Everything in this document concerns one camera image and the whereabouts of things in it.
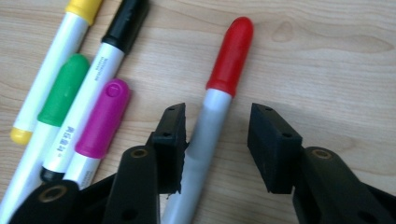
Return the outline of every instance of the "marker with red cap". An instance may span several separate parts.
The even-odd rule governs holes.
[[[181,193],[170,196],[162,217],[164,224],[191,223],[206,174],[219,139],[222,124],[248,56],[253,37],[249,18],[237,18],[224,36],[205,100],[186,149]]]
[[[121,79],[112,79],[104,86],[76,143],[76,153],[64,179],[76,181],[80,189],[91,184],[99,163],[107,154],[110,142],[120,126],[130,95],[128,85]]]

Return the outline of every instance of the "marker cap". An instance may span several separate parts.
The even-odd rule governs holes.
[[[70,0],[65,11],[82,17],[89,25],[93,24],[102,0]]]
[[[233,21],[224,36],[207,89],[225,91],[235,97],[252,38],[253,23],[249,18]]]
[[[37,119],[43,123],[61,127],[75,99],[90,63],[81,54],[72,55],[61,67]]]
[[[107,82],[76,144],[77,153],[95,159],[106,155],[130,95],[128,85],[121,79]]]
[[[128,54],[148,12],[148,0],[123,0],[102,42]]]
[[[15,143],[18,143],[20,145],[27,145],[29,143],[30,138],[32,137],[32,132],[17,129],[13,127],[11,129],[11,133],[9,136],[11,137],[11,140]]]

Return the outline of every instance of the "wood grain surface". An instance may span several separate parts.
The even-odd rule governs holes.
[[[0,1],[0,199],[23,146],[9,138],[67,0]],[[304,138],[338,153],[358,178],[396,194],[396,2],[154,0],[117,77],[133,90],[94,179],[144,145],[166,107],[187,105],[188,140],[223,35],[255,26],[194,223],[297,223],[290,195],[266,191],[248,147],[252,103],[269,105]],[[104,0],[80,52],[90,60],[120,0]],[[163,205],[166,197],[162,196]]]

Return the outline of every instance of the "black plastic part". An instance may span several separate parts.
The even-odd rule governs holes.
[[[43,167],[40,171],[40,178],[44,183],[59,181],[62,180],[62,178],[64,178],[64,173],[53,172]]]
[[[103,223],[157,223],[159,213],[155,150],[132,147],[122,154]]]
[[[165,109],[163,117],[148,145],[157,154],[158,191],[170,194],[180,191],[186,142],[186,105],[173,105]]]
[[[298,166],[295,168],[293,179],[295,188],[292,201],[299,223],[320,223],[320,209]]]
[[[366,185],[366,187],[375,196],[376,200],[389,211],[393,219],[396,220],[396,197],[373,186]]]
[[[302,142],[303,138],[273,108],[252,105],[247,146],[268,191],[291,193],[292,168]]]
[[[149,12],[149,0],[123,0],[102,42],[128,54]]]
[[[389,212],[337,154],[309,147],[303,152],[300,167],[320,210],[319,223],[394,223]]]
[[[72,223],[78,202],[78,185],[69,180],[50,182],[33,191],[12,217],[11,224]]]
[[[78,219],[73,223],[102,223],[103,215],[106,211],[108,195],[113,186],[115,176],[116,175],[110,175],[81,191],[79,201],[83,204],[84,209],[76,211],[77,214],[81,215],[78,216]]]

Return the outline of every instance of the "marker with magenta cap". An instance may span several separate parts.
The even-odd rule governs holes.
[[[148,0],[123,0],[120,3],[75,102],[44,159],[40,174],[44,182],[64,177],[99,93],[116,75],[124,55],[131,50],[148,11]]]
[[[212,160],[223,122],[248,56],[253,24],[246,17],[237,18],[224,36],[206,96],[186,149],[181,192],[169,197],[162,223],[191,223],[207,171]]]
[[[90,64],[84,56],[75,54],[61,68],[37,117],[32,139],[0,204],[0,223],[8,223],[27,196],[41,185],[40,170],[47,148],[52,145],[53,138],[64,122],[89,67]]]
[[[64,19],[14,121],[10,137],[15,143],[28,144],[37,123],[37,115],[59,69],[78,51],[101,3],[102,0],[71,0],[67,5]]]
[[[130,95],[128,85],[121,79],[115,78],[105,85],[76,144],[76,153],[64,179],[77,182],[80,189],[91,184],[99,163],[107,154],[110,142],[120,126]]]

